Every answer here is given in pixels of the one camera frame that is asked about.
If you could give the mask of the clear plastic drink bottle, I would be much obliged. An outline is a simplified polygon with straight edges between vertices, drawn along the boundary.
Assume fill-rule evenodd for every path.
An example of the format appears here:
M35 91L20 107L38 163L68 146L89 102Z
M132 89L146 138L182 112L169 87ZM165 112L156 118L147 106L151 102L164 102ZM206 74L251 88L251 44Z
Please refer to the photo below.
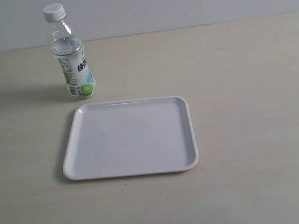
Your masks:
M70 96L77 100L92 97L97 87L83 41L74 34L65 18L49 23L48 27L50 50L62 69Z

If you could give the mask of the white bottle cap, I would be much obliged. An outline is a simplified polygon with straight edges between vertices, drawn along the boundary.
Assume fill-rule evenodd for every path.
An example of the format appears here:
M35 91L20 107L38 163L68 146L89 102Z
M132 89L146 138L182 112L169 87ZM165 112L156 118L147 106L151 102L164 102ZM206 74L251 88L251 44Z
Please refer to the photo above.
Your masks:
M52 3L46 5L42 9L42 13L45 21L47 21L48 23L57 22L66 17L65 9L60 3Z

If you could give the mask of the white rectangular plastic tray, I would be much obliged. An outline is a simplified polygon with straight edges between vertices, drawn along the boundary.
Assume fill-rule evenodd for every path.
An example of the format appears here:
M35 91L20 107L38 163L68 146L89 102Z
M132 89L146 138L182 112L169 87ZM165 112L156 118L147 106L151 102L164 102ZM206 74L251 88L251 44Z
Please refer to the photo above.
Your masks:
M186 100L160 96L78 107L62 171L73 181L175 173L198 158Z

